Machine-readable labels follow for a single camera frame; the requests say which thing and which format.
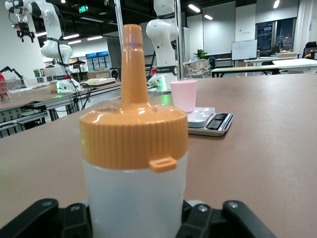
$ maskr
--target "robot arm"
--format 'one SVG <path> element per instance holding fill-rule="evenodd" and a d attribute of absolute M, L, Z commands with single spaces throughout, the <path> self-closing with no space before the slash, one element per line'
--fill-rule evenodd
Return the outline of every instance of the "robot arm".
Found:
<path fill-rule="evenodd" d="M 21 74 L 19 74 L 14 68 L 11 69 L 9 66 L 7 66 L 7 67 L 3 68 L 2 70 L 0 70 L 0 73 L 6 72 L 8 70 L 10 72 L 14 72 L 19 77 L 19 79 L 23 79 L 23 76 Z"/>
<path fill-rule="evenodd" d="M 27 29 L 29 29 L 27 13 L 44 20 L 47 38 L 42 53 L 48 58 L 58 59 L 55 66 L 57 80 L 61 80 L 58 83 L 60 85 L 57 89 L 58 92 L 75 93 L 77 89 L 80 89 L 79 83 L 75 80 L 65 80 L 70 78 L 69 59 L 72 55 L 72 49 L 70 46 L 60 43 L 63 33 L 58 19 L 58 8 L 45 0 L 6 0 L 5 8 L 9 12 L 16 13 L 18 20 L 24 19 L 23 24 L 27 26 Z"/>
<path fill-rule="evenodd" d="M 18 0 L 7 0 L 5 2 L 5 8 L 10 13 L 15 13 L 18 22 L 15 24 L 12 24 L 12 27 L 14 29 L 17 29 L 16 33 L 17 36 L 21 39 L 22 42 L 24 42 L 23 37 L 28 36 L 31 38 L 31 41 L 33 43 L 33 40 L 35 38 L 34 32 L 30 32 L 29 24 L 28 24 L 28 18 L 27 15 L 29 12 L 27 11 L 27 5 L 24 6 L 23 1 Z"/>
<path fill-rule="evenodd" d="M 169 83 L 177 80 L 175 52 L 171 41 L 176 40 L 179 30 L 174 12 L 174 0 L 154 0 L 154 10 L 158 18 L 147 25 L 147 35 L 151 39 L 158 68 L 156 74 L 148 81 L 160 91 L 169 91 Z"/>

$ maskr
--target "pole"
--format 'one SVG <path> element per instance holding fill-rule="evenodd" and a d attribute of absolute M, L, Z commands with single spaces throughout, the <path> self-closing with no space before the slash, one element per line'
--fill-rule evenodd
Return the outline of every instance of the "pole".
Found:
<path fill-rule="evenodd" d="M 182 31 L 182 19 L 181 19 L 181 8 L 180 8 L 180 0 L 175 0 L 174 4 L 177 26 L 179 29 L 179 35 L 176 39 L 177 42 L 177 53 L 178 53 L 178 79 L 184 78 L 184 70 L 183 70 L 183 31 Z"/>
<path fill-rule="evenodd" d="M 121 3 L 120 0 L 114 0 L 115 5 L 115 15 L 117 18 L 117 26 L 119 32 L 119 39 L 120 39 L 120 46 L 121 46 L 121 53 L 123 52 L 123 21 L 122 21 L 122 12 L 121 12 Z"/>

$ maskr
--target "ribbed cap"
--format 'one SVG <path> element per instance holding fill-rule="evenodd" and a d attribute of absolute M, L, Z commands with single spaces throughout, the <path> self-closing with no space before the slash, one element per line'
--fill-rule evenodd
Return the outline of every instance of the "ribbed cap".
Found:
<path fill-rule="evenodd" d="M 84 158 L 108 169 L 174 169 L 188 150 L 187 115 L 149 104 L 141 27 L 125 25 L 123 38 L 121 104 L 81 117 Z"/>

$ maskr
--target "window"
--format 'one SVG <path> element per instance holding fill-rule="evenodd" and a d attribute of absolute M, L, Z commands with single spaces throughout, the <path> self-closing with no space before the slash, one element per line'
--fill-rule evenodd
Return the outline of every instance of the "window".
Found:
<path fill-rule="evenodd" d="M 259 50 L 271 49 L 272 26 L 272 21 L 257 24 L 257 40 Z"/>
<path fill-rule="evenodd" d="M 270 50 L 279 45 L 280 50 L 293 49 L 296 18 L 256 24 L 258 49 Z"/>
<path fill-rule="evenodd" d="M 293 24 L 293 18 L 277 21 L 275 44 L 279 44 L 280 50 L 289 51 L 293 48 Z"/>

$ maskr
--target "squeeze bottle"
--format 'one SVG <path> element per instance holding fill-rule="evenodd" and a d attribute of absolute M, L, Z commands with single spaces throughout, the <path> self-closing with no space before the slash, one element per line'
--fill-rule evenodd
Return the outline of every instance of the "squeeze bottle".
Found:
<path fill-rule="evenodd" d="M 94 238 L 173 238 L 181 226 L 187 115 L 149 103 L 141 27 L 123 29 L 121 104 L 80 119 Z"/>

